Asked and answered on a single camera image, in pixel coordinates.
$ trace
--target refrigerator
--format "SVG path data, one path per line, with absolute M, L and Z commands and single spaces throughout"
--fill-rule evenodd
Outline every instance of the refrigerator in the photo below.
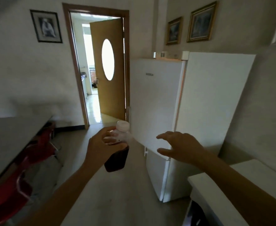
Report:
M 189 133 L 218 155 L 254 58 L 189 52 L 188 60 L 131 60 L 131 133 L 148 151 L 147 171 L 160 201 L 189 196 L 187 178 L 201 171 L 159 154 L 158 148 L 171 146 L 156 136 Z

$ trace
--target open door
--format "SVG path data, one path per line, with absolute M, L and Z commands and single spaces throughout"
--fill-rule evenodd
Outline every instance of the open door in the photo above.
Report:
M 100 112 L 125 120 L 123 19 L 91 22 Z

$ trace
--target plastic bottle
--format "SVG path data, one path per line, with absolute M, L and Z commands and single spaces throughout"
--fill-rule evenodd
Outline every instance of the plastic bottle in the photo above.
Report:
M 111 132 L 113 132 L 116 135 L 111 138 L 117 140 L 115 143 L 113 143 L 113 145 L 119 143 L 128 144 L 128 142 L 132 138 L 132 135 L 129 132 L 129 122 L 126 121 L 118 121 L 116 124 L 116 129 L 112 130 Z M 104 167 L 107 170 L 107 172 L 114 172 L 124 168 L 128 150 L 129 147 L 127 146 L 125 149 L 115 152 L 111 155 L 111 157 L 104 164 Z

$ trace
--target dark liquid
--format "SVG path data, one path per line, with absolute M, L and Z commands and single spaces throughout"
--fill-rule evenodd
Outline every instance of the dark liquid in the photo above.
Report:
M 104 164 L 107 172 L 114 172 L 124 168 L 128 150 L 129 147 L 127 146 L 125 149 L 111 155 L 111 157 Z

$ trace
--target right arm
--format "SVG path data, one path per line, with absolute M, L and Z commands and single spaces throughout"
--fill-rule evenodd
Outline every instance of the right arm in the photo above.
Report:
M 160 154 L 192 164 L 204 171 L 249 225 L 276 225 L 276 199 L 223 160 L 206 151 L 193 136 L 166 132 L 158 135 L 157 139 L 164 139 L 172 146 L 171 150 L 159 148 Z

